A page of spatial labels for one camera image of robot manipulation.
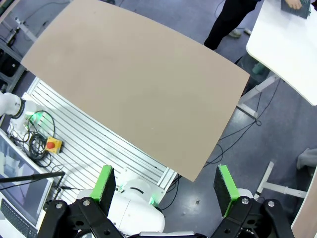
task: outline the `brown cardboard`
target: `brown cardboard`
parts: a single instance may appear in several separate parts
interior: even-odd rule
[[[191,181],[216,145],[249,77],[192,39],[98,0],[73,1],[22,64]]]

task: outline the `metal rod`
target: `metal rod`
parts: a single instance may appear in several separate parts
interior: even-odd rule
[[[258,112],[254,111],[253,109],[251,109],[244,103],[237,104],[237,108],[243,113],[245,113],[246,115],[248,115],[249,117],[253,118],[254,120],[256,120],[259,116]]]
[[[305,196],[307,194],[307,192],[305,192],[305,191],[292,189],[292,188],[289,188],[289,187],[273,184],[273,183],[270,183],[270,182],[265,182],[263,184],[263,188],[270,189],[270,190],[273,190],[273,191],[276,191],[276,192],[280,192],[280,193],[283,193],[283,194],[292,195],[292,196],[295,196],[295,197],[301,197],[301,198],[305,198]]]
[[[272,83],[274,83],[277,80],[279,80],[279,77],[276,74],[268,77],[262,83],[260,83],[259,85],[255,86],[253,89],[251,89],[245,95],[243,95],[240,98],[238,104],[242,104],[242,103],[246,102],[247,100],[253,98],[255,95],[257,95],[258,93],[262,92],[266,87],[270,86]]]
[[[266,169],[266,172],[265,172],[265,174],[264,174],[264,176],[263,176],[263,178],[262,178],[262,180],[260,182],[260,185],[259,185],[259,187],[257,189],[257,193],[254,194],[254,199],[255,200],[257,200],[260,197],[260,194],[261,194],[261,192],[263,190],[263,185],[264,185],[264,183],[266,183],[269,175],[272,172],[273,167],[274,167],[274,163],[272,161],[270,161],[270,163],[268,164],[268,167]]]
[[[13,177],[13,178],[0,178],[0,183],[2,182],[20,182],[20,181],[27,181],[27,180],[40,180],[40,179],[48,179],[54,177],[64,177],[65,172],[54,172],[54,173],[46,173],[46,174],[36,174],[36,175],[29,175],[29,176],[20,176],[20,177]]]

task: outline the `metal frame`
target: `metal frame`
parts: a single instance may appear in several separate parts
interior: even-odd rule
[[[23,98],[44,107],[54,118],[56,137],[64,141],[64,146],[62,153],[52,154],[52,163],[47,170],[65,171],[65,186],[93,188],[102,166],[109,164],[114,168],[116,180],[121,175],[124,177],[128,169],[153,187],[156,203],[164,197],[177,172],[97,122],[37,77]],[[58,198],[70,204],[77,198],[77,193],[76,190],[65,190]]]
[[[261,193],[262,193],[264,188],[270,189],[270,190],[273,190],[273,191],[276,191],[276,192],[280,192],[280,193],[283,193],[283,194],[289,194],[289,195],[296,196],[296,197],[301,197],[301,198],[305,198],[306,197],[307,192],[305,192],[305,191],[300,191],[300,190],[292,189],[292,188],[289,188],[289,187],[286,187],[286,186],[281,186],[281,185],[277,185],[277,184],[273,184],[273,183],[267,182],[268,177],[271,174],[273,167],[274,167],[274,163],[271,161],[268,164],[268,167],[267,167],[266,172],[265,172],[265,174],[264,174],[264,176],[263,176],[263,178],[262,178],[262,180],[260,182],[260,185],[259,185],[259,187],[257,189],[257,192],[254,195],[254,199],[255,200],[257,200],[261,196]]]
[[[258,112],[254,111],[253,109],[251,109],[250,107],[248,107],[244,103],[247,100],[254,97],[255,95],[257,95],[258,93],[262,92],[266,87],[270,86],[272,83],[274,83],[275,81],[277,81],[279,79],[280,79],[279,76],[277,76],[276,74],[268,77],[264,82],[255,86],[253,89],[251,89],[245,95],[243,95],[237,104],[237,108],[240,109],[242,112],[246,113],[247,115],[249,115],[250,117],[257,119],[259,116]]]
[[[4,52],[6,52],[8,55],[10,55],[15,60],[21,62],[22,56],[20,56],[18,53],[16,53],[14,50],[12,50],[10,47],[8,47],[4,42],[0,41],[0,48],[3,49]],[[12,92],[15,85],[19,81],[20,77],[22,76],[23,72],[25,71],[25,67],[23,65],[19,65],[17,71],[15,72],[14,76],[8,77],[5,74],[0,72],[0,79],[8,84],[6,92]]]

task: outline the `screw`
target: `screw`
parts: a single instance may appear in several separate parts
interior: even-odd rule
[[[88,206],[90,204],[90,201],[89,200],[85,200],[84,202],[83,202],[83,205],[84,206]]]
[[[242,201],[243,204],[248,204],[249,203],[247,198],[243,198],[241,201]]]
[[[63,204],[61,204],[61,203],[56,204],[57,209],[61,208],[62,206],[63,206]]]
[[[274,207],[274,205],[275,205],[274,202],[272,202],[272,201],[268,202],[267,204],[269,207]]]

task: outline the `desk stand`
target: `desk stand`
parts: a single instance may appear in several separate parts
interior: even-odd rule
[[[266,87],[270,86],[272,83],[274,83],[275,81],[277,81],[279,79],[280,78],[276,74],[268,77],[264,82],[262,82],[259,85],[255,86],[253,89],[251,89],[245,95],[243,95],[240,98],[240,100],[239,100],[239,102],[237,104],[237,108],[240,109],[245,114],[247,114],[248,116],[250,116],[250,117],[252,117],[254,119],[257,119],[258,116],[259,116],[258,112],[254,111],[252,108],[248,107],[244,103],[247,100],[249,100],[252,97],[254,97],[255,95],[257,95],[258,93],[262,92]]]
[[[38,38],[27,28],[18,17],[15,17],[14,20],[18,24],[18,27],[24,32],[24,34],[30,38],[31,41],[35,42]]]
[[[289,194],[289,195],[292,195],[292,196],[305,198],[305,196],[307,194],[307,192],[305,192],[305,191],[300,191],[300,190],[296,190],[296,189],[292,189],[292,188],[289,188],[289,187],[285,187],[285,186],[281,186],[281,185],[277,185],[277,184],[273,184],[273,183],[267,182],[267,179],[268,179],[269,175],[271,174],[271,171],[272,171],[273,167],[274,167],[274,163],[271,161],[268,164],[268,167],[267,167],[266,172],[265,172],[265,174],[263,176],[263,179],[260,182],[260,185],[259,185],[259,187],[257,189],[256,194],[254,195],[254,199],[255,200],[257,200],[261,196],[263,188],[270,189],[270,190],[273,190],[273,191],[276,191],[276,192],[280,192],[280,193],[283,193],[283,194]]]

